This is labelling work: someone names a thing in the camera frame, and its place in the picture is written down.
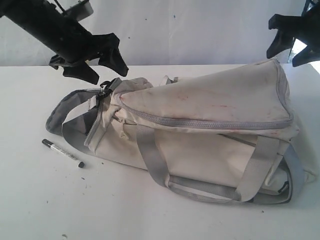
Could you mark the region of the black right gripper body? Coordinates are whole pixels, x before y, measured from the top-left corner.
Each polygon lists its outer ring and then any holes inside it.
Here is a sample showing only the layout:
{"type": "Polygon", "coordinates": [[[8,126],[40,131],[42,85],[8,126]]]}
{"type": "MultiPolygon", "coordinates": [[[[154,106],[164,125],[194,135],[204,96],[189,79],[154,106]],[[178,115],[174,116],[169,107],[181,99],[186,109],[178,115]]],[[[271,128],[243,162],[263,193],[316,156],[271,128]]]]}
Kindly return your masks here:
{"type": "Polygon", "coordinates": [[[295,16],[294,37],[308,47],[320,49],[320,8],[313,7],[302,16],[295,16]]]}

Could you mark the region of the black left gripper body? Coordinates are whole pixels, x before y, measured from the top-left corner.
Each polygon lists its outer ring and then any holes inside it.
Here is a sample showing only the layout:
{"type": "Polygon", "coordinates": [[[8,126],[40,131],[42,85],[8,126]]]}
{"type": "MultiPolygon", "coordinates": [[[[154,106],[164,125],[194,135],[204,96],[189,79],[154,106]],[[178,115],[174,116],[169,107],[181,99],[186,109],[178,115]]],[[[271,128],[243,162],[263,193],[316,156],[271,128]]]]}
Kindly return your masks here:
{"type": "Polygon", "coordinates": [[[74,67],[98,59],[99,50],[118,48],[120,40],[114,33],[93,35],[79,21],[65,16],[56,0],[16,0],[14,22],[55,53],[49,65],[74,67]]]}

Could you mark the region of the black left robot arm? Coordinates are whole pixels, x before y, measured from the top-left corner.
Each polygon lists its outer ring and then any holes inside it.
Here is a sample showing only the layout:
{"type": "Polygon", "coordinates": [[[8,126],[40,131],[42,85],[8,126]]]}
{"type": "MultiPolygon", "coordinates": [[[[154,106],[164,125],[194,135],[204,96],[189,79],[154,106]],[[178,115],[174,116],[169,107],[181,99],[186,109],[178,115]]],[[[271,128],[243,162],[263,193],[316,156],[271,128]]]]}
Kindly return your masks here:
{"type": "Polygon", "coordinates": [[[88,0],[79,0],[68,9],[57,0],[0,2],[1,16],[10,19],[55,53],[49,66],[55,70],[62,68],[64,77],[96,85],[100,77],[87,64],[88,61],[97,59],[100,66],[122,77],[127,76],[129,68],[120,54],[120,40],[114,33],[93,35],[80,24],[93,12],[88,0]]]}

